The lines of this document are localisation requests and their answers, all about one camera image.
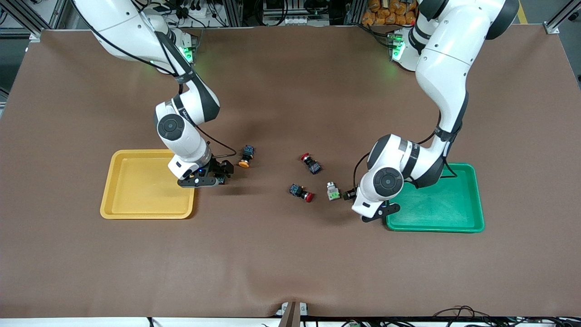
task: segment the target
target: yellow floor marking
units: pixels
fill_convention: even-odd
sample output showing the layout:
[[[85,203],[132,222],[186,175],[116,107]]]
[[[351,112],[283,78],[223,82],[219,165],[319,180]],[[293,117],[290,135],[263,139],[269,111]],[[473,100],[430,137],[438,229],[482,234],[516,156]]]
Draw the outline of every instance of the yellow floor marking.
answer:
[[[521,24],[528,24],[529,22],[526,20],[525,11],[522,10],[521,0],[518,0],[518,4],[519,4],[517,11],[518,21],[521,22]]]

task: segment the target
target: green indicator light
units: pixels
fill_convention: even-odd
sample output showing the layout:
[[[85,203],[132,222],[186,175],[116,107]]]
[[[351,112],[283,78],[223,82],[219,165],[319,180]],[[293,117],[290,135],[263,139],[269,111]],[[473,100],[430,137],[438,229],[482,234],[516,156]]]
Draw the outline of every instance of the green indicator light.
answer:
[[[400,44],[397,45],[397,47],[393,50],[393,55],[392,55],[392,59],[393,60],[399,60],[401,59],[401,55],[403,54],[403,51],[406,48],[406,43],[403,41],[400,41]]]

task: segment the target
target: brown work surface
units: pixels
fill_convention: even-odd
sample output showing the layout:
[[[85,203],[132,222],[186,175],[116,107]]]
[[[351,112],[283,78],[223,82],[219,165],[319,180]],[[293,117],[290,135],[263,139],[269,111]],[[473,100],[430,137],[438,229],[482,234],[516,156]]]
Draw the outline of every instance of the brown work surface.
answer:
[[[327,200],[380,136],[419,141],[437,119],[360,29],[211,30],[196,68],[222,104],[203,128],[255,146],[252,167],[200,190],[191,219],[108,221],[111,156],[164,147],[153,109],[177,85],[87,32],[30,45],[0,120],[3,317],[266,316],[288,300],[312,315],[581,314],[581,93],[557,35],[512,26],[469,74],[450,161],[476,169],[480,234],[390,232]]]

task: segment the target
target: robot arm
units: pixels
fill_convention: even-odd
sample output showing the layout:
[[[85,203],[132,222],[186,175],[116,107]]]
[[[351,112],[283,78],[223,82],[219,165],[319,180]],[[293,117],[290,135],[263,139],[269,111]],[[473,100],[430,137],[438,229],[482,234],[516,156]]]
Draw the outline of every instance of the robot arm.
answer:
[[[423,40],[428,40],[426,44],[416,39],[417,26],[405,34],[416,45],[407,47],[397,61],[416,62],[418,84],[440,109],[441,120],[429,148],[392,134],[375,143],[367,160],[368,172],[361,178],[352,206],[364,221],[397,212],[399,206],[389,204],[389,200],[399,194],[404,181],[427,187],[439,180],[468,105],[466,76],[503,7],[502,1],[451,0],[444,4],[437,25],[427,24],[422,16],[418,19],[418,26],[423,25],[424,29],[436,26],[432,35],[420,30]]]
[[[218,163],[195,128],[216,118],[220,103],[181,51],[191,45],[191,36],[168,28],[154,10],[137,11],[131,0],[73,0],[73,4],[107,52],[125,60],[149,62],[187,86],[186,92],[157,105],[154,115],[158,135],[175,153],[168,167],[178,184],[215,186],[229,177],[232,165]],[[210,176],[215,173],[218,178]]]

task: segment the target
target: yellow tray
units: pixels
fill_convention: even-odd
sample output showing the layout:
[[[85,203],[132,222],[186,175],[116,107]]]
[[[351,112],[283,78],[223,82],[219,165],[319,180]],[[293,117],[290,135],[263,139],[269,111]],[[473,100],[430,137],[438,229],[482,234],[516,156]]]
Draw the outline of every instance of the yellow tray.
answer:
[[[184,219],[193,189],[184,189],[167,167],[170,150],[120,150],[113,154],[101,202],[106,219]]]

